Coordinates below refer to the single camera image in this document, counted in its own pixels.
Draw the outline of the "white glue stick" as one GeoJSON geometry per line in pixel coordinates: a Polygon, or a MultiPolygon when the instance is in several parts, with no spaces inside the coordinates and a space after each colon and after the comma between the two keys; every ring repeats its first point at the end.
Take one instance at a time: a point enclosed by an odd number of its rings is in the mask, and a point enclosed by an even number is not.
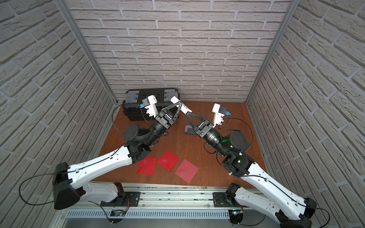
{"type": "Polygon", "coordinates": [[[177,106],[180,108],[181,112],[183,112],[185,115],[190,112],[192,113],[192,110],[189,109],[181,100],[179,100],[177,97],[172,97],[170,100],[173,104],[177,104],[177,106]]]}

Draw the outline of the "dark red envelope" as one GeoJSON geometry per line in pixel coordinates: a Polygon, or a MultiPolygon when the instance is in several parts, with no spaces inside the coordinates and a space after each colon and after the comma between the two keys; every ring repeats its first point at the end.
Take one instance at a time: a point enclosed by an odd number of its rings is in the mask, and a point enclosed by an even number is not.
{"type": "Polygon", "coordinates": [[[199,168],[184,159],[175,174],[187,183],[191,183],[199,168]]]}

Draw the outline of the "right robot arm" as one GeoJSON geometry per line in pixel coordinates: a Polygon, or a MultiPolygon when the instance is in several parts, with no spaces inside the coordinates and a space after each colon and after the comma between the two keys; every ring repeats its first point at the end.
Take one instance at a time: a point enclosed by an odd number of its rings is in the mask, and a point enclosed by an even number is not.
{"type": "Polygon", "coordinates": [[[223,136],[206,118],[187,112],[186,116],[195,133],[204,139],[216,153],[224,157],[222,166],[261,192],[257,195],[237,184],[231,184],[226,196],[230,203],[254,209],[276,221],[282,228],[310,228],[316,202],[300,197],[267,174],[246,151],[250,145],[244,134],[231,129],[223,136]]]}

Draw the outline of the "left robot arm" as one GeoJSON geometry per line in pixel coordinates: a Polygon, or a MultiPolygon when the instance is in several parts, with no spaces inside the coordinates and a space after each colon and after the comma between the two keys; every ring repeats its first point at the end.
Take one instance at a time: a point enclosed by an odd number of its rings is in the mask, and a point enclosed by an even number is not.
{"type": "Polygon", "coordinates": [[[52,181],[54,208],[66,209],[87,198],[104,202],[114,201],[122,195],[121,184],[112,184],[108,192],[99,187],[90,189],[87,186],[89,182],[112,170],[145,159],[151,152],[151,146],[155,145],[159,138],[175,124],[179,114],[186,114],[189,111],[189,108],[181,101],[177,101],[156,114],[155,121],[149,128],[130,124],[122,134],[125,144],[118,149],[84,163],[58,164],[52,181]]]}

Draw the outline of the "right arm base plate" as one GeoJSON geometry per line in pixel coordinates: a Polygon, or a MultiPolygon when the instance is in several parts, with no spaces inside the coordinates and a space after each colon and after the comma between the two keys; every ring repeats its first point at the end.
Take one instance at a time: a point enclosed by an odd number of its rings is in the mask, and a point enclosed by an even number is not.
{"type": "Polygon", "coordinates": [[[238,208],[246,207],[240,205],[233,197],[224,192],[213,192],[213,204],[215,208],[238,208]]]}

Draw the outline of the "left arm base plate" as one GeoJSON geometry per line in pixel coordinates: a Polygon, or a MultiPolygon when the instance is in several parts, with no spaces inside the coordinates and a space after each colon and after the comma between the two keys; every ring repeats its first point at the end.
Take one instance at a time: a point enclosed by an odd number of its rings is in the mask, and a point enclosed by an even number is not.
{"type": "Polygon", "coordinates": [[[102,207],[137,207],[140,200],[140,192],[125,192],[125,196],[118,195],[111,202],[101,201],[102,207]]]}

